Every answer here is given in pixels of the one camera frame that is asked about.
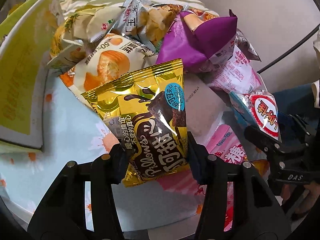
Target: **pink candy package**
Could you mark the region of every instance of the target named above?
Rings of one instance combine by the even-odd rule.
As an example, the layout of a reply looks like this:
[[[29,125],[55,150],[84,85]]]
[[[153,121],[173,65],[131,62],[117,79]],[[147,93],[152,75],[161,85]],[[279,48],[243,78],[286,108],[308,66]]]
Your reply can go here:
[[[247,160],[246,153],[230,126],[220,125],[206,146],[209,154],[215,154],[228,163],[241,164]],[[191,170],[177,172],[156,180],[164,190],[180,194],[205,195],[206,185],[198,185]],[[224,231],[232,226],[233,218],[233,183],[228,182],[227,212]]]
[[[261,82],[249,64],[249,60],[235,45],[233,56],[225,65],[202,76],[210,88],[223,89],[225,92],[240,94],[251,93],[261,86]]]
[[[182,58],[188,72],[220,68],[232,56],[236,26],[234,15],[203,21],[192,11],[181,12],[164,36],[156,64]]]

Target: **silver bolt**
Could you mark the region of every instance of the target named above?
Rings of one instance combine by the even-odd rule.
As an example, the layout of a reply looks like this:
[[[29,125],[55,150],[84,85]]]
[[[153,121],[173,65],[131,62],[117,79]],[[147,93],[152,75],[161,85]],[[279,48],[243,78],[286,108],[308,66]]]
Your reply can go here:
[[[215,161],[216,159],[217,159],[216,155],[214,155],[214,154],[209,154],[209,156],[208,156],[208,160],[209,160],[209,161]]]
[[[75,164],[76,164],[75,161],[69,161],[69,162],[67,162],[67,166],[68,166],[69,168],[75,166]]]
[[[101,156],[101,159],[104,160],[104,161],[106,161],[106,160],[110,159],[110,157],[111,157],[110,154],[105,153],[105,154],[103,154],[103,155]]]
[[[251,167],[251,163],[249,163],[249,162],[244,162],[244,163],[242,163],[243,164],[243,166],[245,167],[245,168],[250,168]]]
[[[279,166],[281,167],[281,169],[284,169],[285,168],[284,162],[279,162]]]

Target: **snack pile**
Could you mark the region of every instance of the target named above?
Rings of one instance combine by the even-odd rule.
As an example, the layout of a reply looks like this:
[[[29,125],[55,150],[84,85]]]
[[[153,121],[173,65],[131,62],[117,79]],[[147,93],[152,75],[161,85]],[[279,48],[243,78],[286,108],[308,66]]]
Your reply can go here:
[[[196,183],[188,165],[188,130],[209,154],[233,164],[256,161],[264,175],[268,162],[250,159],[246,149],[247,157],[232,128],[221,124],[227,107],[215,93],[229,94],[242,129],[255,125],[280,140],[275,99],[259,90],[250,66],[260,57],[231,10],[219,17],[172,1],[77,9],[57,29],[48,67],[69,67],[60,75],[63,83],[129,156],[125,186],[156,180],[164,190],[204,195],[206,186]],[[232,199],[230,183],[226,229]]]

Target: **yellow foil wrapper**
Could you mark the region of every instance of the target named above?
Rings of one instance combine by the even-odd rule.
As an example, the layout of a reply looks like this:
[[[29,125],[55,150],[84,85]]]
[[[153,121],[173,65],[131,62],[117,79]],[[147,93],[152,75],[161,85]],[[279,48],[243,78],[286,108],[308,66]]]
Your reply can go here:
[[[181,59],[124,74],[82,96],[131,156],[125,186],[189,168]]]

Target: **blue oval label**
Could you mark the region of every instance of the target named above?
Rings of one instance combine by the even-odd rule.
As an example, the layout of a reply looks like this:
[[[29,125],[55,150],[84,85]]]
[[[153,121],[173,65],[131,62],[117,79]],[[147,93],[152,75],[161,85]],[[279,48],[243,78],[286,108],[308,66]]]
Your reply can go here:
[[[165,99],[175,109],[184,110],[184,93],[182,87],[177,83],[167,84],[164,90]]]

